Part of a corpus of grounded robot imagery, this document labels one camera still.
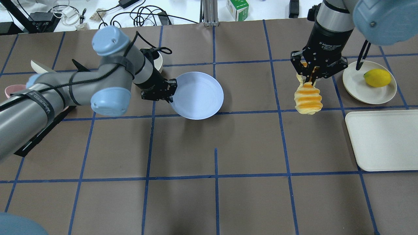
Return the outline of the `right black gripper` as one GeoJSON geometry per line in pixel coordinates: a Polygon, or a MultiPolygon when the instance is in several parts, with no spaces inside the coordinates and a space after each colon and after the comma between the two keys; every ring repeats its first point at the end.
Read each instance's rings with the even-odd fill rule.
{"type": "Polygon", "coordinates": [[[324,28],[315,22],[306,46],[302,51],[291,52],[291,63],[297,74],[301,77],[301,83],[314,84],[312,70],[318,67],[317,79],[327,79],[345,70],[348,67],[348,59],[342,56],[353,30],[339,32],[324,28]]]}

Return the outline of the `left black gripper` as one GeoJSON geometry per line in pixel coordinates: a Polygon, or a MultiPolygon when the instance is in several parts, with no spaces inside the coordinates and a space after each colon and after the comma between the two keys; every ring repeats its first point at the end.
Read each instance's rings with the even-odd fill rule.
{"type": "Polygon", "coordinates": [[[177,79],[165,79],[144,56],[142,67],[135,75],[134,85],[140,88],[143,100],[164,100],[167,103],[173,103],[173,95],[178,83],[177,79]]]}

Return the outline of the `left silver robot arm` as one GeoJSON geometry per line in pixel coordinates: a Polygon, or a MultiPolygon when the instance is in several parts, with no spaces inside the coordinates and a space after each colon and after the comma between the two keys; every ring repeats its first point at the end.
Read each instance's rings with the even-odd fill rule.
{"type": "Polygon", "coordinates": [[[1,158],[14,154],[66,107],[89,105],[110,117],[125,114],[132,85],[140,88],[144,100],[173,102],[176,79],[164,78],[134,42],[120,28],[107,26],[92,39],[93,49],[102,58],[97,71],[31,76],[25,89],[1,103],[1,158]]]}

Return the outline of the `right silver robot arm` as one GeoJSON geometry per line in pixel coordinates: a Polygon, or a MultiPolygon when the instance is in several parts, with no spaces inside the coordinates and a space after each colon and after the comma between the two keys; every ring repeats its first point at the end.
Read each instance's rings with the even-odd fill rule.
{"type": "Polygon", "coordinates": [[[417,35],[416,0],[324,0],[308,11],[314,22],[306,46],[291,52],[291,63],[302,84],[330,78],[348,67],[342,55],[354,29],[365,37],[357,68],[370,45],[387,46],[417,35]]]}

